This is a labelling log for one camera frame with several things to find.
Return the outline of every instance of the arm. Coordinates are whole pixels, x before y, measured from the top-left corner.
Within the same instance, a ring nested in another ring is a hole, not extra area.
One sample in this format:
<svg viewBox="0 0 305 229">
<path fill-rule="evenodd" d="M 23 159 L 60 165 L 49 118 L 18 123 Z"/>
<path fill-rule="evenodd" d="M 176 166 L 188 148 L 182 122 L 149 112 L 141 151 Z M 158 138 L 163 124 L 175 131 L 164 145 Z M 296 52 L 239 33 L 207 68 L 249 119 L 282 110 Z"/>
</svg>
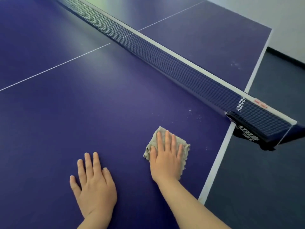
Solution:
<svg viewBox="0 0 305 229">
<path fill-rule="evenodd" d="M 93 165 L 90 155 L 85 153 L 86 171 L 83 160 L 78 160 L 77 165 L 81 188 L 74 176 L 70 176 L 70 185 L 85 218 L 78 229 L 106 229 L 117 201 L 111 174 L 107 168 L 102 170 L 97 152 L 93 153 Z"/>
<path fill-rule="evenodd" d="M 158 155 L 150 151 L 150 170 L 154 181 L 172 210 L 180 229 L 229 229 L 220 219 L 194 198 L 178 181 L 180 179 L 182 146 L 176 152 L 176 137 L 165 134 L 165 148 L 157 133 Z"/>
</svg>

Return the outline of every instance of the gray rag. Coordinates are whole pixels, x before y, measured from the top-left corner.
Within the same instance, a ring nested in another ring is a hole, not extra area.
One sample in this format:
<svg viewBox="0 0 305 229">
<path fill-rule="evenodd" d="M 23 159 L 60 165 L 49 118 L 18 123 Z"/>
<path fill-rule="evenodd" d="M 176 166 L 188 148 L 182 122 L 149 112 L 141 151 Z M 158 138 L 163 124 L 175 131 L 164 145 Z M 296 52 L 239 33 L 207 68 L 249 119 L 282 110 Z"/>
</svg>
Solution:
<svg viewBox="0 0 305 229">
<path fill-rule="evenodd" d="M 146 146 L 146 150 L 145 150 L 145 153 L 143 155 L 143 157 L 146 158 L 148 161 L 149 161 L 149 153 L 150 153 L 150 147 L 151 146 L 154 146 L 156 148 L 157 154 L 158 154 L 157 132 L 159 132 L 159 131 L 161 132 L 163 144 L 165 142 L 166 129 L 159 126 L 159 128 L 153 134 L 152 139 L 150 140 L 149 144 Z M 187 144 L 185 140 L 183 140 L 183 139 L 181 139 L 177 136 L 176 136 L 176 141 L 177 141 L 177 151 L 178 151 L 179 145 L 180 144 L 183 145 L 183 151 L 182 151 L 182 157 L 181 157 L 181 173 L 180 173 L 180 175 L 181 175 L 182 171 L 184 170 L 184 166 L 185 166 L 185 163 L 186 163 L 186 159 L 188 158 L 188 154 L 189 154 L 189 150 L 190 150 L 191 145 Z"/>
</svg>

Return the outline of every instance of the dark gray floor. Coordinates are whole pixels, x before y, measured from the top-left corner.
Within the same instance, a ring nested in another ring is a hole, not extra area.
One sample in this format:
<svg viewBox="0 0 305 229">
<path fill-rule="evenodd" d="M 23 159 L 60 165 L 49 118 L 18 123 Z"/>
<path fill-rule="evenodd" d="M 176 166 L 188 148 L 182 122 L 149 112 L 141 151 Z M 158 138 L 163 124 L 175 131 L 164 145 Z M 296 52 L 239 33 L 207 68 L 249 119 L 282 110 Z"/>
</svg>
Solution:
<svg viewBox="0 0 305 229">
<path fill-rule="evenodd" d="M 266 53 L 249 93 L 305 125 L 305 70 Z M 233 137 L 205 206 L 232 229 L 305 228 L 304 148 Z"/>
</svg>

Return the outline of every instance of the finger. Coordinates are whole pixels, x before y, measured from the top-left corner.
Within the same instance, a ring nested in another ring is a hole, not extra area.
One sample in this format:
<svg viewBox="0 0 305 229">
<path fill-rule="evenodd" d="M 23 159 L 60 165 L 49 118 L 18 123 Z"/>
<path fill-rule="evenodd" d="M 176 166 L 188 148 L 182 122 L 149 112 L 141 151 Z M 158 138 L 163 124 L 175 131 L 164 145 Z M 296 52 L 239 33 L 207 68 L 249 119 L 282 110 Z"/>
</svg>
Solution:
<svg viewBox="0 0 305 229">
<path fill-rule="evenodd" d="M 70 176 L 70 186 L 74 193 L 75 198 L 78 199 L 78 197 L 81 194 L 81 189 L 79 188 L 78 184 L 76 183 L 75 177 L 73 175 Z"/>
<path fill-rule="evenodd" d="M 158 152 L 163 152 L 164 147 L 163 147 L 163 141 L 162 141 L 162 136 L 161 132 L 157 132 L 157 146 L 158 146 Z"/>
<path fill-rule="evenodd" d="M 97 152 L 93 153 L 93 175 L 97 177 L 101 177 L 102 175 L 101 163 Z"/>
<path fill-rule="evenodd" d="M 93 177 L 93 168 L 89 153 L 85 153 L 85 165 L 86 165 L 87 180 L 89 180 L 90 178 Z"/>
<path fill-rule="evenodd" d="M 178 150 L 178 154 L 177 154 L 177 158 L 181 161 L 182 158 L 182 150 L 183 150 L 183 146 L 179 145 L 179 150 Z"/>
<path fill-rule="evenodd" d="M 170 151 L 170 132 L 168 130 L 165 132 L 165 151 L 171 152 Z"/>
<path fill-rule="evenodd" d="M 106 184 L 108 185 L 108 186 L 110 186 L 110 185 L 114 185 L 114 181 L 113 181 L 113 179 L 112 179 L 112 176 L 111 176 L 111 174 L 110 174 L 110 171 L 105 167 L 104 169 L 103 169 L 103 176 L 104 176 L 104 178 L 105 178 L 105 180 L 106 180 Z"/>
<path fill-rule="evenodd" d="M 177 156 L 177 145 L 176 145 L 176 136 L 172 134 L 172 139 L 171 139 L 171 152 L 175 156 Z"/>
<path fill-rule="evenodd" d="M 86 177 L 86 172 L 85 172 L 85 169 L 84 169 L 83 160 L 79 159 L 77 161 L 77 167 L 78 167 L 79 181 L 80 181 L 81 186 L 83 188 L 86 185 L 86 183 L 87 183 L 87 177 Z"/>
<path fill-rule="evenodd" d="M 150 147 L 149 159 L 150 159 L 150 163 L 155 163 L 156 162 L 157 151 L 156 151 L 156 148 L 154 146 Z"/>
</svg>

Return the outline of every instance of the black baseboard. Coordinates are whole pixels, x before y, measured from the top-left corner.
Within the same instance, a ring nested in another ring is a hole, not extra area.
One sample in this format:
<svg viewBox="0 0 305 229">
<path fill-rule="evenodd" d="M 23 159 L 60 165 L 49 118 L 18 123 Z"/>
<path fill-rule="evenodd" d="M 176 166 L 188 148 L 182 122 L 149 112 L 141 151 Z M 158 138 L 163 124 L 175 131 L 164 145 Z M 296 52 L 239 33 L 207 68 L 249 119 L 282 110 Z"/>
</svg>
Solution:
<svg viewBox="0 0 305 229">
<path fill-rule="evenodd" d="M 288 62 L 291 62 L 293 65 L 296 65 L 296 66 L 299 66 L 300 68 L 304 69 L 305 70 L 305 63 L 299 61 L 299 60 L 296 60 L 288 55 L 285 55 L 283 54 L 282 52 L 279 52 L 271 47 L 267 47 L 267 52 L 269 52 L 270 54 L 273 54 L 281 59 L 284 59 Z"/>
</svg>

